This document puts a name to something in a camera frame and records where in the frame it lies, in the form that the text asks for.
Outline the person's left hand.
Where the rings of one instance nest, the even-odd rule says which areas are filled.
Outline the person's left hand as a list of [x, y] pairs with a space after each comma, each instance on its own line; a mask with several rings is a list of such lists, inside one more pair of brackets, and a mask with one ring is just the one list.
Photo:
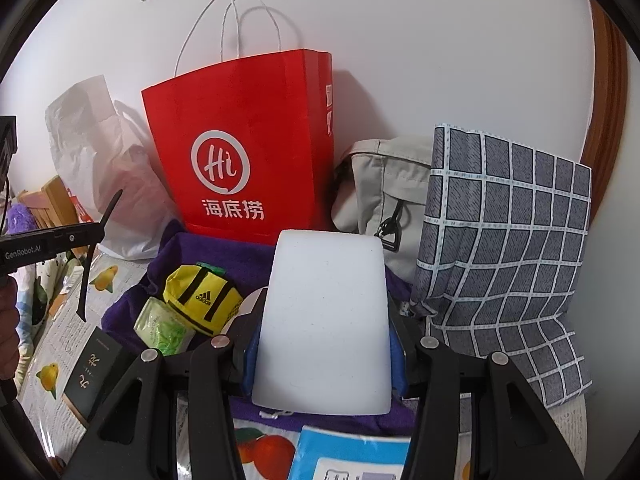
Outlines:
[[0, 289], [0, 379], [14, 377], [20, 359], [20, 337], [16, 328], [20, 314], [16, 308], [17, 284], [8, 276]]

